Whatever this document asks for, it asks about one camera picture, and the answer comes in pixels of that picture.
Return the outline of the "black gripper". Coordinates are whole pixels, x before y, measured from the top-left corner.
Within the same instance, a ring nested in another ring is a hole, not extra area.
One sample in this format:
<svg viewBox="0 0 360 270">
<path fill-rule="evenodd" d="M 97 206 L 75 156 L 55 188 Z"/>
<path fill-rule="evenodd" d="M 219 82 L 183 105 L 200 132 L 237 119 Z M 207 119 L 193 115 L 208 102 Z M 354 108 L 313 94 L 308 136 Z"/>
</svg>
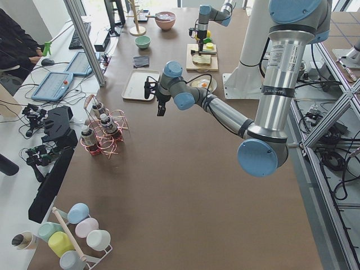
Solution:
<svg viewBox="0 0 360 270">
<path fill-rule="evenodd" d="M 164 116 L 166 112 L 165 104 L 170 100 L 170 92 L 158 83 L 155 90 L 155 96 L 158 101 L 157 116 Z"/>
<path fill-rule="evenodd" d="M 202 55 L 202 51 L 203 51 L 203 47 L 204 47 L 204 43 L 203 40 L 207 37 L 207 33 L 208 33 L 208 24 L 207 23 L 198 23 L 197 24 L 197 38 L 198 38 L 198 45 L 199 45 L 199 49 L 198 49 L 198 54 Z"/>
</svg>

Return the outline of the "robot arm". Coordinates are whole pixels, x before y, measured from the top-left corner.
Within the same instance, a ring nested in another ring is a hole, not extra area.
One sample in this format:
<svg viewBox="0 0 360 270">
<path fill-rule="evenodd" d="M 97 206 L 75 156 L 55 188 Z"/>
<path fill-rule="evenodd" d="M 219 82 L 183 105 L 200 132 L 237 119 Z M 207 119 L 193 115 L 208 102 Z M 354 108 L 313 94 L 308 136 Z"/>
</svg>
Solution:
<svg viewBox="0 0 360 270">
<path fill-rule="evenodd" d="M 173 100 L 180 110 L 201 106 L 232 133 L 243 139 L 237 150 L 242 169 L 256 177 L 272 174 L 288 157 L 285 121 L 306 45 L 327 39 L 330 1 L 270 1 L 268 37 L 270 57 L 255 119 L 249 119 L 207 89 L 189 86 L 182 67 L 169 61 L 157 83 L 146 83 L 145 96 L 155 95 L 158 115 Z"/>
<path fill-rule="evenodd" d="M 199 14 L 195 30 L 197 32 L 198 52 L 203 51 L 204 39 L 207 37 L 209 21 L 214 21 L 220 25 L 228 26 L 231 21 L 233 10 L 237 1 L 224 1 L 220 10 L 213 8 L 210 5 L 202 4 L 199 7 Z"/>
</svg>

